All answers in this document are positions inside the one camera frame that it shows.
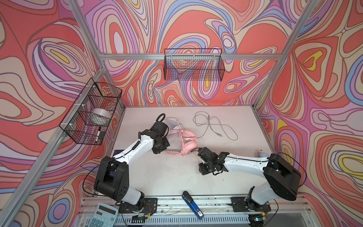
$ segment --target blue stapler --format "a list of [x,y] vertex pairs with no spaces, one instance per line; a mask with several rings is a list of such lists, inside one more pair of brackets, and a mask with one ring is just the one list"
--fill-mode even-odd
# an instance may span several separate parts
[[201,220],[204,217],[204,214],[199,209],[197,204],[193,201],[193,198],[189,195],[187,191],[184,191],[182,196],[183,200],[188,204],[189,208],[194,212],[194,214],[197,216],[199,220]]

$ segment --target wire basket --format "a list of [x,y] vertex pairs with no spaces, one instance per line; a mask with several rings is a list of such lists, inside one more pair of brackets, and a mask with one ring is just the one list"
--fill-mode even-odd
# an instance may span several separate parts
[[164,49],[164,79],[222,81],[225,72],[220,48]]
[[[61,123],[60,127],[75,143],[101,145],[121,95],[122,90],[118,87],[93,81],[90,91],[74,116],[65,123],[65,127],[61,126],[64,123]],[[105,114],[94,113],[96,108],[103,109]]]

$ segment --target robotic arm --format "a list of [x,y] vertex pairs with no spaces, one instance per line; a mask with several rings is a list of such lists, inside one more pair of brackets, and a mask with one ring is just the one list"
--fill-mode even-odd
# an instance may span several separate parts
[[217,155],[203,147],[199,149],[198,156],[204,161],[199,164],[202,175],[240,171],[266,178],[267,182],[253,186],[245,198],[245,206],[251,211],[257,211],[261,205],[275,198],[296,200],[301,174],[277,154],[264,158],[242,157],[228,152]]
[[139,132],[139,138],[123,152],[111,157],[104,157],[99,166],[94,190],[113,200],[130,204],[134,211],[144,205],[144,194],[129,186],[129,165],[135,163],[143,154],[152,150],[160,154],[168,146],[165,132],[168,126],[163,123],[165,114],[161,114],[150,129]]

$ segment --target calculator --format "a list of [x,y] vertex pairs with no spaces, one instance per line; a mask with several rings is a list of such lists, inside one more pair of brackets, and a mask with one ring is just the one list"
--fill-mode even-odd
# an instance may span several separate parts
[[88,227],[112,227],[117,218],[118,209],[99,203]]

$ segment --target psychedelic backdrop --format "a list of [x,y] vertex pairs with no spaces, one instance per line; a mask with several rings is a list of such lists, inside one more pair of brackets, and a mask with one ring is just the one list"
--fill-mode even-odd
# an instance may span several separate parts
[[362,37],[362,1],[322,0],[258,108],[325,227],[363,226]]
[[[0,209],[98,69],[67,3],[38,3],[0,1]],[[67,137],[12,226],[69,226],[116,123],[102,146]]]
[[[223,53],[280,53],[304,0],[92,0],[82,10],[103,53],[163,53],[221,47]],[[250,105],[274,61],[224,62],[222,82],[164,81],[163,61],[105,64],[126,105]]]

